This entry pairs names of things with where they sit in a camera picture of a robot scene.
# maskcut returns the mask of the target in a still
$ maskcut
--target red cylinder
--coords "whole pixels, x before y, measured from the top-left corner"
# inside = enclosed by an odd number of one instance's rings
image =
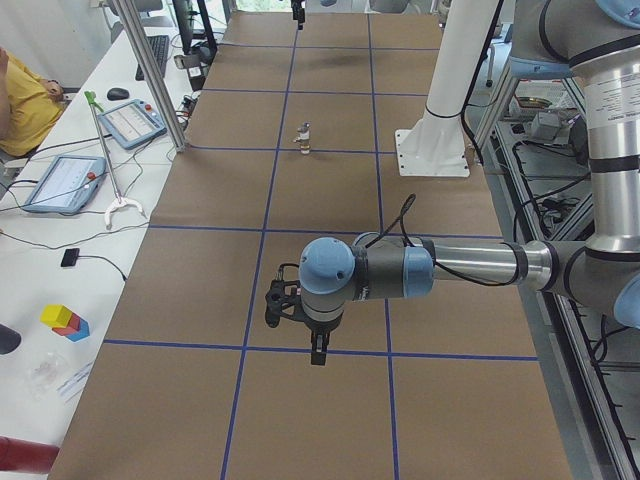
[[[0,471],[49,473],[59,450],[54,445],[0,437]]]

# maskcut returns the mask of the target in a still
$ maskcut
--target person's hand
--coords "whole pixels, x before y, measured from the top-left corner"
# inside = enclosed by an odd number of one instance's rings
[[[47,93],[49,94],[49,98],[54,102],[62,101],[62,94],[64,91],[58,82],[55,80],[46,80],[42,83],[42,86],[45,88]]]
[[[9,55],[4,48],[0,47],[0,78],[7,75],[7,68],[9,68]]]

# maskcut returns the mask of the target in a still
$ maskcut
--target green clip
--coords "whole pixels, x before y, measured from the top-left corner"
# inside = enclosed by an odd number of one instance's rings
[[[96,102],[96,92],[90,92],[87,90],[86,92],[84,92],[84,96],[87,97],[87,102],[89,102],[89,105],[93,105],[98,110],[100,110],[100,112],[104,112],[104,109],[98,102]]]

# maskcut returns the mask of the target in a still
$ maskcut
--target blue block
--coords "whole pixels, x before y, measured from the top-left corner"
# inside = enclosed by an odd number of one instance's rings
[[[86,320],[80,319],[80,330],[78,333],[72,333],[71,335],[67,335],[67,339],[72,342],[77,342],[78,340],[82,340],[83,338],[87,338],[89,336],[89,324]]]

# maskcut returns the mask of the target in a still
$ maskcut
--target yellow shirt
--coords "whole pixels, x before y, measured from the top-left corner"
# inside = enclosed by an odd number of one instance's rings
[[[40,84],[42,77],[12,54],[8,55],[6,82],[11,121],[9,134],[0,140],[0,148],[18,157],[42,143],[62,115],[63,107],[49,98]]]

